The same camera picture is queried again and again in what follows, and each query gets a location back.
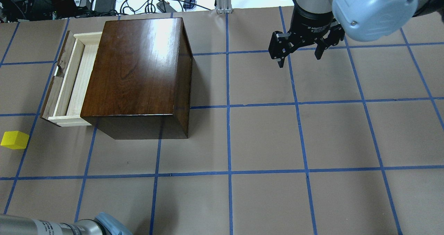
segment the brown wooden cabinet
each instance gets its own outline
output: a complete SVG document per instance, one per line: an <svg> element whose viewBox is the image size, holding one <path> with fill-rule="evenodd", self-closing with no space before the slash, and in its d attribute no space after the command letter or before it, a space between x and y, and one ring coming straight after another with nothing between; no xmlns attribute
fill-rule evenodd
<svg viewBox="0 0 444 235"><path fill-rule="evenodd" d="M114 139L188 137L192 53L181 18L68 34L60 60L43 119L95 125Z"/></svg>

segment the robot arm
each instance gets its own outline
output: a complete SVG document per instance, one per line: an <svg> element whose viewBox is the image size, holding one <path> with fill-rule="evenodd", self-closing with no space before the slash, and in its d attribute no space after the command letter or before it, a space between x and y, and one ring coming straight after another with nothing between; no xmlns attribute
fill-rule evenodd
<svg viewBox="0 0 444 235"><path fill-rule="evenodd" d="M287 33L274 31L268 52L283 67L285 58L300 47L317 44L319 60L347 33L357 41L374 41L390 35L412 16L434 12L444 0L293 0Z"/></svg>

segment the yellow sponge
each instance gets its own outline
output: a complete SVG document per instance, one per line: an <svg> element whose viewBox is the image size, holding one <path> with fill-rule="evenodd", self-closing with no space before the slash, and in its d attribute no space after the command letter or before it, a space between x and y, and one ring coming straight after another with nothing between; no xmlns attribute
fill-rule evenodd
<svg viewBox="0 0 444 235"><path fill-rule="evenodd" d="M20 131L7 131L3 134L1 146L11 149L25 149L29 135Z"/></svg>

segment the yellow block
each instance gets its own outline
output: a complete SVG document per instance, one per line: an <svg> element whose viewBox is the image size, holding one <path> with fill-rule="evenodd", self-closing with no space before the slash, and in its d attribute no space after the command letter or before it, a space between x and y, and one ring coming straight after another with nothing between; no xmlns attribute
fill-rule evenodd
<svg viewBox="0 0 444 235"><path fill-rule="evenodd" d="M3 134L1 146L11 149L25 149L29 135L20 131L7 131Z"/></svg>

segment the open drawer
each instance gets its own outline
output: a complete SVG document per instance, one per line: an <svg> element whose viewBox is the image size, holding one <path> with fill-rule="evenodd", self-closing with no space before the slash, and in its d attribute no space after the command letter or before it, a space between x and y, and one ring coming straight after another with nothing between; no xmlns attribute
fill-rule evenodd
<svg viewBox="0 0 444 235"><path fill-rule="evenodd" d="M114 139L188 137L192 53L181 18L68 34L41 118Z"/></svg>
<svg viewBox="0 0 444 235"><path fill-rule="evenodd" d="M102 32L67 35L60 66L52 78L41 114L57 126L91 125L80 117Z"/></svg>

